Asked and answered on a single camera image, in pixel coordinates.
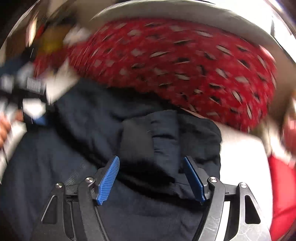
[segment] blue clip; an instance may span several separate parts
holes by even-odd
[[[197,175],[195,168],[198,168],[194,161],[188,159],[188,157],[184,157],[184,173],[187,177],[191,190],[195,196],[195,199],[200,202],[200,204],[204,204],[207,200],[205,197],[205,189],[202,181]]]
[[[119,171],[119,164],[120,161],[118,156],[114,157],[110,165],[109,163],[107,164],[106,167],[108,169],[105,171],[105,174],[98,185],[98,196],[96,198],[98,205],[102,205],[103,202],[108,199],[109,193]]]

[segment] finger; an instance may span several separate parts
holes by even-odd
[[[6,141],[6,139],[7,139],[7,130],[6,129],[0,128],[0,138],[3,141]]]
[[[2,138],[0,138],[0,148],[3,147],[4,141],[2,140]]]
[[[22,116],[22,111],[18,110],[15,114],[15,120],[16,121],[24,121],[24,117]]]
[[[5,128],[7,131],[10,131],[11,129],[11,124],[9,121],[5,118],[4,115],[0,115],[0,125]]]

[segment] dark navy fabric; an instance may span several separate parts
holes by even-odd
[[[203,207],[194,200],[181,160],[190,155],[219,177],[221,134],[155,95],[105,88],[82,79],[55,103],[50,127],[25,134],[0,187],[0,210],[20,240],[56,182],[83,165],[84,176],[120,158],[109,198],[98,207],[112,241],[191,240]]]

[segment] yellow object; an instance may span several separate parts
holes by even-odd
[[[51,54],[63,47],[63,40],[70,31],[71,25],[48,27],[40,39],[39,54]]]

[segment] metal bracket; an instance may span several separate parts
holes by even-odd
[[[91,196],[94,183],[92,177],[78,185],[57,183],[33,230],[31,241],[109,241]]]
[[[203,191],[207,188],[210,192],[207,211],[193,241],[216,241],[225,201],[230,201],[230,212],[224,241],[271,241],[263,214],[246,183],[238,186],[223,184],[201,171],[190,156],[184,158],[184,172],[196,200],[202,200]]]

